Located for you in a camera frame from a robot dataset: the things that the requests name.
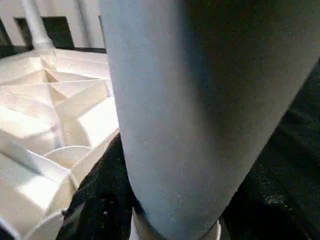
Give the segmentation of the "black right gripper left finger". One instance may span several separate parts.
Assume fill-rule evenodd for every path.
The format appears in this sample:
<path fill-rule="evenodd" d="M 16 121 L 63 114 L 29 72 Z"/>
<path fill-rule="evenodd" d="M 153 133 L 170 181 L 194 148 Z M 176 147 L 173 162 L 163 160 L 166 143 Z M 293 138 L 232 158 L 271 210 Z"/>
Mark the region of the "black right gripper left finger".
<path fill-rule="evenodd" d="M 58 232 L 60 240 L 128 240 L 134 194 L 129 182 L 121 135 L 79 185 Z"/>

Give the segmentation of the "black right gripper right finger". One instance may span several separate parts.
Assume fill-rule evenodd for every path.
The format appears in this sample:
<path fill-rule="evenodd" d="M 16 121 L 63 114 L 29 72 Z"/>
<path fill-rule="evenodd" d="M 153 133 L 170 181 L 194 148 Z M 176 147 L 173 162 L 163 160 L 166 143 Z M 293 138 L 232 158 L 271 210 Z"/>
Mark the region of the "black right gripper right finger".
<path fill-rule="evenodd" d="M 222 214 L 232 240 L 318 240 L 302 209 L 266 172 L 250 172 Z"/>

